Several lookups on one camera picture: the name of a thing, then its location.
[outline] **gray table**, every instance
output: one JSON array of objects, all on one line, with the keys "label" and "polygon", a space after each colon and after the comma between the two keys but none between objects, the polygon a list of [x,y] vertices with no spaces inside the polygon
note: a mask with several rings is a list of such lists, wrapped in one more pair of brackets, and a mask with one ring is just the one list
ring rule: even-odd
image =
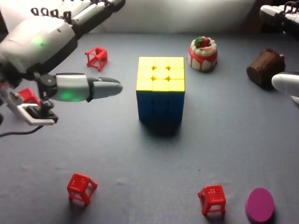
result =
[{"label": "gray table", "polygon": [[[87,35],[53,72],[118,79],[121,94],[90,103],[56,102],[59,122],[29,136],[0,139],[1,224],[249,223],[244,204],[265,187],[276,202],[276,223],[298,223],[299,108],[277,91],[253,84],[246,67],[264,48],[285,54],[299,70],[298,42],[276,35],[212,35],[219,63],[210,74],[186,67],[181,127],[159,135],[138,120],[139,56],[185,56],[194,35]],[[84,52],[108,50],[102,72],[86,67]],[[34,83],[24,82],[21,88]],[[25,131],[5,107],[0,133]],[[70,206],[73,173],[99,186],[86,209]],[[197,192],[221,184],[224,220],[201,214]]]}]

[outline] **wire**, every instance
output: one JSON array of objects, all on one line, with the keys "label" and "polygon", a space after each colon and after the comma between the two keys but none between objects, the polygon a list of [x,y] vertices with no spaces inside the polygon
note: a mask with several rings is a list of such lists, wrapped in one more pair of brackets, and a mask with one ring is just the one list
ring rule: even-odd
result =
[{"label": "wire", "polygon": [[39,129],[41,129],[43,127],[43,125],[38,126],[37,128],[33,129],[32,131],[29,132],[6,132],[3,134],[0,134],[0,137],[4,137],[4,136],[8,136],[8,135],[26,135],[26,134],[33,134],[35,132],[37,132]]}]

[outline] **red stool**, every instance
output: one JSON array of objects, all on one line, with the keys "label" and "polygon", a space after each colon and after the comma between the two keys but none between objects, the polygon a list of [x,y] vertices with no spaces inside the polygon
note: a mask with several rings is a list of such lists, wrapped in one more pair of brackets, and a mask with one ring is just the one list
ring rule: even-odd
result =
[{"label": "red stool", "polygon": [[[92,190],[89,195],[86,193],[86,189],[88,184],[91,184]],[[77,199],[79,201],[84,202],[85,205],[88,205],[90,203],[90,198],[96,190],[98,184],[93,182],[90,177],[84,176],[81,174],[74,174],[67,185],[67,191],[69,192],[69,199]]]},{"label": "red stool", "polygon": [[94,67],[98,69],[98,71],[101,71],[101,69],[108,61],[107,51],[103,48],[96,47],[86,52],[85,55],[87,55],[87,66]]},{"label": "red stool", "polygon": [[40,105],[38,97],[34,95],[33,91],[30,88],[23,89],[18,93],[24,99],[25,104]]},{"label": "red stool", "polygon": [[[225,195],[221,185],[205,186],[200,192],[198,197],[201,201],[202,214],[206,216],[209,212],[225,213]],[[213,205],[220,206],[219,209],[212,209]]]}]

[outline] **yellow square tile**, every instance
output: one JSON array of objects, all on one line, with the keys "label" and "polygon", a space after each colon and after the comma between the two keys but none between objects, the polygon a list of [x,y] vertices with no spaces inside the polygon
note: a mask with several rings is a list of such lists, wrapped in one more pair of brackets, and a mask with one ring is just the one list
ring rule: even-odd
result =
[{"label": "yellow square tile", "polygon": [[184,79],[169,80],[169,91],[184,92],[185,91],[185,80]]},{"label": "yellow square tile", "polygon": [[138,68],[137,78],[151,79],[153,77],[152,68]]},{"label": "yellow square tile", "polygon": [[169,69],[169,79],[185,79],[185,69],[184,68],[170,68]]},{"label": "yellow square tile", "polygon": [[154,66],[154,57],[139,57],[138,67],[148,67]]},{"label": "yellow square tile", "polygon": [[169,58],[169,67],[170,68],[183,68],[184,67],[184,58],[183,57],[170,57]]},{"label": "yellow square tile", "polygon": [[153,91],[168,92],[168,81],[166,79],[155,79],[153,81]]},{"label": "yellow square tile", "polygon": [[137,91],[152,91],[153,80],[152,79],[137,79],[136,90]]},{"label": "yellow square tile", "polygon": [[154,67],[156,68],[169,67],[169,57],[154,57]]},{"label": "yellow square tile", "polygon": [[169,80],[169,71],[166,68],[156,68],[153,71],[153,79],[166,79]]}]

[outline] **purple disc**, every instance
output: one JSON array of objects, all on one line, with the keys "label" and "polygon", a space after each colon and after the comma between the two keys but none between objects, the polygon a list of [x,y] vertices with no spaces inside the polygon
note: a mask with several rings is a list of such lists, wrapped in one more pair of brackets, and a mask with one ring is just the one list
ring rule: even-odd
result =
[{"label": "purple disc", "polygon": [[245,211],[251,222],[267,222],[274,212],[274,201],[270,192],[264,188],[254,189],[246,201]]}]

